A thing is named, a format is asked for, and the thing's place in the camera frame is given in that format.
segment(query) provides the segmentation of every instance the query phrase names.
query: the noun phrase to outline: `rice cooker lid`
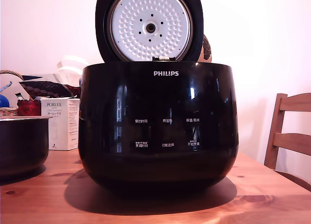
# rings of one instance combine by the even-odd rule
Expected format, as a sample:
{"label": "rice cooker lid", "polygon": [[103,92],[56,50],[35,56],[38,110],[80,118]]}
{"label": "rice cooker lid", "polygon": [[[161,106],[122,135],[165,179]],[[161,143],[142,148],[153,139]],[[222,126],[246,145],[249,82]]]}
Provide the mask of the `rice cooker lid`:
{"label": "rice cooker lid", "polygon": [[203,43],[200,0],[98,0],[96,37],[105,62],[197,61]]}

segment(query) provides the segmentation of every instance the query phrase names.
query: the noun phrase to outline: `wooden table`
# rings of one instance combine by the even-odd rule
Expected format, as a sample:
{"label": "wooden table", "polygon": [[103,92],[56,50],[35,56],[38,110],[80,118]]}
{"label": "wooden table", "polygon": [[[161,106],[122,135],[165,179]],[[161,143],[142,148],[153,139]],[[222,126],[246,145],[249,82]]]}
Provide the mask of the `wooden table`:
{"label": "wooden table", "polygon": [[172,199],[111,195],[78,151],[50,151],[37,177],[1,187],[1,224],[310,224],[311,193],[239,154],[205,194]]}

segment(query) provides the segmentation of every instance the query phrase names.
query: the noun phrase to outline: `glossy black surface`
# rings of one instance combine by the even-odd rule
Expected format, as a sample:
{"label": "glossy black surface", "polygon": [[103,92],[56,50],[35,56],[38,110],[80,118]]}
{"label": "glossy black surface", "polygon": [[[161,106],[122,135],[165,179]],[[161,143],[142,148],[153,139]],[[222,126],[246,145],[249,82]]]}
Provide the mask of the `glossy black surface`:
{"label": "glossy black surface", "polygon": [[0,181],[43,165],[49,154],[49,120],[0,121]]}
{"label": "glossy black surface", "polygon": [[228,66],[118,62],[84,70],[79,152],[99,184],[117,190],[210,186],[232,168],[238,141]]}

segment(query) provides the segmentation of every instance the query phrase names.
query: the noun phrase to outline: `wooden chair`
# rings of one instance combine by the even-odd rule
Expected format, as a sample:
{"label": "wooden chair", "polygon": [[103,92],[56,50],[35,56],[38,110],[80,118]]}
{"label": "wooden chair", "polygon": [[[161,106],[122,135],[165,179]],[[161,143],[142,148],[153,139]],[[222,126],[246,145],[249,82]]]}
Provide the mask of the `wooden chair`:
{"label": "wooden chair", "polygon": [[[273,170],[276,169],[279,148],[311,155],[311,136],[297,133],[282,133],[285,111],[311,112],[311,93],[299,94],[292,97],[288,97],[287,94],[277,94],[264,161],[264,165]],[[285,172],[276,172],[311,191],[310,183]]]}

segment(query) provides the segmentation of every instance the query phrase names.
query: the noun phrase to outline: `white inner lid plate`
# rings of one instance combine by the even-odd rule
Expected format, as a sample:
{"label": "white inner lid plate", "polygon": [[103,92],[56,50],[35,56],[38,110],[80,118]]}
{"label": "white inner lid plate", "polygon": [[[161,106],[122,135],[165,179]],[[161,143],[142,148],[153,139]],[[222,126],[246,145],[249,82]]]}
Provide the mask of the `white inner lid plate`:
{"label": "white inner lid plate", "polygon": [[[109,27],[112,43],[124,60],[181,58],[190,43],[191,19],[181,0],[117,0]],[[154,32],[148,32],[152,24]]]}

